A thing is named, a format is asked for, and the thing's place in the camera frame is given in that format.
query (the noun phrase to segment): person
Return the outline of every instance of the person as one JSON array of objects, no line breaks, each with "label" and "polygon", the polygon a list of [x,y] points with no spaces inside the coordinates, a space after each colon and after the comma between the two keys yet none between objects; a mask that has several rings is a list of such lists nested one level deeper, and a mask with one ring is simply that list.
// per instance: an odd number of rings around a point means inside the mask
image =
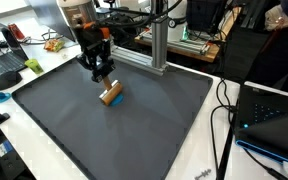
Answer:
[{"label": "person", "polygon": [[[288,17],[288,0],[281,0],[280,6]],[[281,90],[288,92],[288,27],[278,27],[269,38],[269,45],[257,55],[245,81],[272,87],[287,76]]]}]

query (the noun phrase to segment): black mat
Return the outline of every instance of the black mat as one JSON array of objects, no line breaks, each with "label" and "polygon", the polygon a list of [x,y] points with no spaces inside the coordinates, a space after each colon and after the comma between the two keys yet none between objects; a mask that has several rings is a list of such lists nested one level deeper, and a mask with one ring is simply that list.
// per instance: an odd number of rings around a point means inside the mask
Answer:
[{"label": "black mat", "polygon": [[103,84],[75,60],[12,95],[88,178],[163,179],[212,80],[175,68],[157,76],[116,66],[110,79],[124,87],[116,107],[101,104]]}]

